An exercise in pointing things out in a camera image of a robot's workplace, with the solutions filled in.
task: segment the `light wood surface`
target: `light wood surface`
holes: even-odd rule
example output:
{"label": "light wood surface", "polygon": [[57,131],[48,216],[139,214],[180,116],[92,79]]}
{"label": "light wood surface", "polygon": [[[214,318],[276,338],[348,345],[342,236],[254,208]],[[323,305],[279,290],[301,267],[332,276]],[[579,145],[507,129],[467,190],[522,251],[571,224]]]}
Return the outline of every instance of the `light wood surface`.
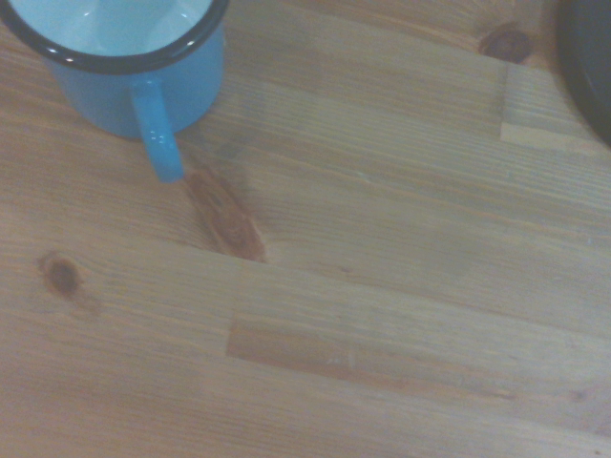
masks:
{"label": "light wood surface", "polygon": [[[172,185],[1,27],[0,456],[611,456],[554,3],[234,0]],[[507,23],[522,65],[477,52]]]}

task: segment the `wooden tabletop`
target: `wooden tabletop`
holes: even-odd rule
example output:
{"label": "wooden tabletop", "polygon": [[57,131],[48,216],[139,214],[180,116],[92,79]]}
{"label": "wooden tabletop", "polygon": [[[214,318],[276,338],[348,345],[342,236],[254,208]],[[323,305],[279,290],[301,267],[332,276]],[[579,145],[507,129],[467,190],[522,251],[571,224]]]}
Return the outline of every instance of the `wooden tabletop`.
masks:
{"label": "wooden tabletop", "polygon": [[234,0],[171,185],[0,28],[0,455],[611,456],[611,153],[553,14]]}

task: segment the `mug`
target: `mug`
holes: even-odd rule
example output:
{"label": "mug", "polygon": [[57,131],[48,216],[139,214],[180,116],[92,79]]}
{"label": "mug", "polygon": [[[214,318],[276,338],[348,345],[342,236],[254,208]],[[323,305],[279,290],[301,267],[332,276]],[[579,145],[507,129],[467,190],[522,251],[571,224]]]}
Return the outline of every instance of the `mug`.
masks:
{"label": "mug", "polygon": [[174,133],[221,89],[229,0],[0,0],[0,18],[42,55],[97,127],[142,138],[163,182],[184,175]]}

